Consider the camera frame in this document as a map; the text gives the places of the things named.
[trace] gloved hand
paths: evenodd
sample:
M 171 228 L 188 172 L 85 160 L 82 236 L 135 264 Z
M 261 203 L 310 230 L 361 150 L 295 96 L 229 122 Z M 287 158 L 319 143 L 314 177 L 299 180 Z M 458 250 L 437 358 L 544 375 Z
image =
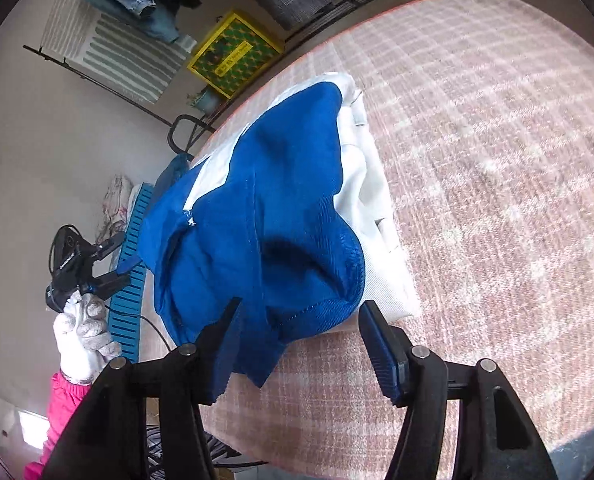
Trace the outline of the gloved hand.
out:
M 107 362 L 122 352 L 108 332 L 104 315 L 102 300 L 76 291 L 53 323 L 61 373 L 71 383 L 91 384 Z

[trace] blue basket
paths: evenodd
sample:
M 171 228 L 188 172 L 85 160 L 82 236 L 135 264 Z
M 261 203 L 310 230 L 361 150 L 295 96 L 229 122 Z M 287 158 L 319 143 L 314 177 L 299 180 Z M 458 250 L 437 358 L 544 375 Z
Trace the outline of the blue basket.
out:
M 126 229 L 126 239 L 122 246 L 119 256 L 119 262 L 127 260 L 137 253 L 137 240 L 139 239 L 139 230 L 143 222 L 146 207 L 151 201 L 153 186 L 151 184 L 142 184 L 139 195 L 135 201 L 128 229 Z M 115 312 L 110 312 L 108 316 L 108 328 L 115 341 L 122 345 L 122 355 L 130 362 L 139 361 L 139 327 L 141 326 L 141 299 L 143 298 L 144 282 L 146 280 L 146 267 L 140 263 L 130 271 L 130 285 L 126 286 L 110 300 L 110 308 Z M 132 314 L 131 316 L 122 316 L 120 313 Z

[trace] green and white striped cloth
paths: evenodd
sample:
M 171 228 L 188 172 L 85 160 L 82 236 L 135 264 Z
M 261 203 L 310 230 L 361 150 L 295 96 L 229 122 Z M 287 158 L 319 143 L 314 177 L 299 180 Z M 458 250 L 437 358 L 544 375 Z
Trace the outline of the green and white striped cloth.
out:
M 42 48 L 81 65 L 131 99 L 155 103 L 197 42 L 149 38 L 102 14 L 84 0 L 55 0 L 43 32 Z

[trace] pink plaid fabric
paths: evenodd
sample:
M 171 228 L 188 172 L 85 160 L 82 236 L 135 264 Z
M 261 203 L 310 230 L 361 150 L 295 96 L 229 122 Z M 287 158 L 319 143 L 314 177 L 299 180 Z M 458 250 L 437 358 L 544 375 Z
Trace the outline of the pink plaid fabric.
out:
M 348 72 L 423 302 L 401 326 L 500 364 L 552 449 L 594 426 L 594 50 L 518 0 L 421 0 L 315 48 L 209 143 L 322 72 Z M 439 478 L 450 476 L 450 403 Z M 263 388 L 233 375 L 206 430 L 287 470 L 382 479 L 404 410 L 358 333 L 293 344 Z

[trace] metal screw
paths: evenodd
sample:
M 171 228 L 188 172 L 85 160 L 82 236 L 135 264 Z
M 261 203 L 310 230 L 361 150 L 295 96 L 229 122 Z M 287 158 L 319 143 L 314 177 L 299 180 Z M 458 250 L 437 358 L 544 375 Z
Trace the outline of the metal screw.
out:
M 126 358 L 125 357 L 115 357 L 112 361 L 110 361 L 110 368 L 112 368 L 113 370 L 120 370 L 121 368 L 123 368 L 126 364 Z
M 421 345 L 413 346 L 410 351 L 415 357 L 419 357 L 420 359 L 426 359 L 430 355 L 430 350 Z
M 492 359 L 482 359 L 480 361 L 480 366 L 487 372 L 494 372 L 497 370 L 497 365 Z
M 178 350 L 181 355 L 189 356 L 197 352 L 197 347 L 192 343 L 185 343 L 181 345 Z

